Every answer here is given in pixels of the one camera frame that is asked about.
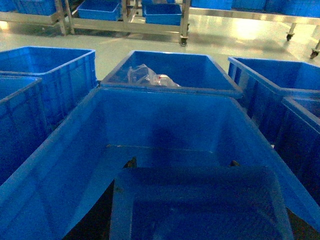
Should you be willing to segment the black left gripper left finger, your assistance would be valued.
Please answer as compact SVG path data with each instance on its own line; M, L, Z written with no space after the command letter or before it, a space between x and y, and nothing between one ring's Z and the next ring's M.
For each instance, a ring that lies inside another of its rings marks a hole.
M123 166L123 168L136 168L136 167L137 167L137 158L135 156Z

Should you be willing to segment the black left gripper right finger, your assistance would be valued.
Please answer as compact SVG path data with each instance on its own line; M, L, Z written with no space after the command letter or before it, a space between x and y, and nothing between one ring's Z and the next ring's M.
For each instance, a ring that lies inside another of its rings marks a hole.
M237 161L232 160L232 161L230 162L229 166L230 166L230 167L239 167L240 164L239 164Z

